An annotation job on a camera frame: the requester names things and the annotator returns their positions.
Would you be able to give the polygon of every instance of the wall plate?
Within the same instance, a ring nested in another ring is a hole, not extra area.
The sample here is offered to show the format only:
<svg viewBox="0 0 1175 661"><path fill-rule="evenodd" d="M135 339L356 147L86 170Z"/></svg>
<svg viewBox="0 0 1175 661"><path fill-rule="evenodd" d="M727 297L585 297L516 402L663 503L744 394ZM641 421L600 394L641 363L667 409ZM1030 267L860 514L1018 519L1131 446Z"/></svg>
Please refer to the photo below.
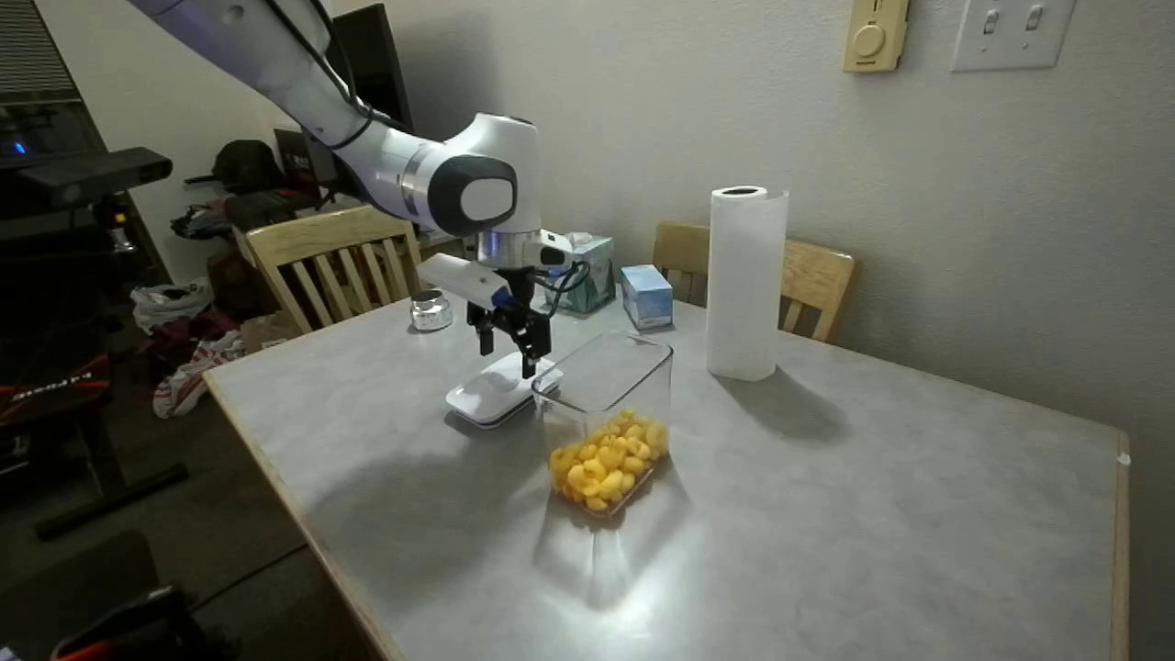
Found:
<svg viewBox="0 0 1175 661"><path fill-rule="evenodd" d="M951 69L1050 69L1075 0L970 0Z"/></svg>

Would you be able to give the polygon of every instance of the tabletop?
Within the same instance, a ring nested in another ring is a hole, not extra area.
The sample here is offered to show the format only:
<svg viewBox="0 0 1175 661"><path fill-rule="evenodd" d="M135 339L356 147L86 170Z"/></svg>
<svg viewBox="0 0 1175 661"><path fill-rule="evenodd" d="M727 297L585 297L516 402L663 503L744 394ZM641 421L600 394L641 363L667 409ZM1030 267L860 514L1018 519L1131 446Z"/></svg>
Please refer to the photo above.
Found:
<svg viewBox="0 0 1175 661"><path fill-rule="evenodd" d="M671 464L616 524L551 495L534 409L444 410L464 323L389 304L208 386L385 656L1111 656L1121 430L794 333L722 381L689 304L656 339Z"/></svg>

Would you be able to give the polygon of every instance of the cable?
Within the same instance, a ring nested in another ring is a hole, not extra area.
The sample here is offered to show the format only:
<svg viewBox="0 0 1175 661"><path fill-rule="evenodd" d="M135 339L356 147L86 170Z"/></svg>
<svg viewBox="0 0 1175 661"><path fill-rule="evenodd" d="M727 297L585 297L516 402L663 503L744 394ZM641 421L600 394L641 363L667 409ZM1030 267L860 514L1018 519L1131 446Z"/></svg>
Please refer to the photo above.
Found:
<svg viewBox="0 0 1175 661"><path fill-rule="evenodd" d="M546 320L559 311L560 293L585 281L581 272L589 272L589 262L571 262L571 267L559 281L559 287L541 281L543 289L554 289L554 297L546 304Z"/></svg>
<svg viewBox="0 0 1175 661"><path fill-rule="evenodd" d="M234 588L248 583L254 578L262 578L262 572L268 572L268 568L284 565L286 558L292 558L292 555L300 555L300 551L308 551L308 545L296 545L296 546L291 546L291 551L284 551L284 555L275 555L275 558L268 558L268 563L262 563L262 565L246 568L242 578L234 578L234 581L220 583L215 590L202 594L202 599L190 606L190 612L197 612L197 611L214 606L214 604L215 604L215 599L225 599L226 590L234 590Z"/></svg>

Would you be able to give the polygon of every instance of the chair back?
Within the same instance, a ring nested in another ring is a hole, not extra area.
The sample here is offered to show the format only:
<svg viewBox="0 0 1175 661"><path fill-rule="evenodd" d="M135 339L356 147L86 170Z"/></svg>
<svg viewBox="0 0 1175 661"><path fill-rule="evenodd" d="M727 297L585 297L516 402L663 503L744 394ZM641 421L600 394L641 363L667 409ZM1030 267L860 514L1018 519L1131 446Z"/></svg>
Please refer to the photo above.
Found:
<svg viewBox="0 0 1175 661"><path fill-rule="evenodd" d="M706 304L709 229L699 219L656 223L653 263L663 272L679 301ZM853 254L786 240L778 326L830 343L853 272Z"/></svg>
<svg viewBox="0 0 1175 661"><path fill-rule="evenodd" d="M417 284L411 223L370 207L268 223L246 244L300 333L399 301Z"/></svg>

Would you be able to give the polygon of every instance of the blue box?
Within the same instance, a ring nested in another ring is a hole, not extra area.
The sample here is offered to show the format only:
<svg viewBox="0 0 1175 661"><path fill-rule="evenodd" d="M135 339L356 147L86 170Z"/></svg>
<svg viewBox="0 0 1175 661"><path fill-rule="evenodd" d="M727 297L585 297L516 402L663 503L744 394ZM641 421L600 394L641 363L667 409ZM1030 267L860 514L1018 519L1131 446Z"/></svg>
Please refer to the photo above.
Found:
<svg viewBox="0 0 1175 661"><path fill-rule="evenodd" d="M671 326L671 284L653 263L620 267L620 297L631 326Z"/></svg>

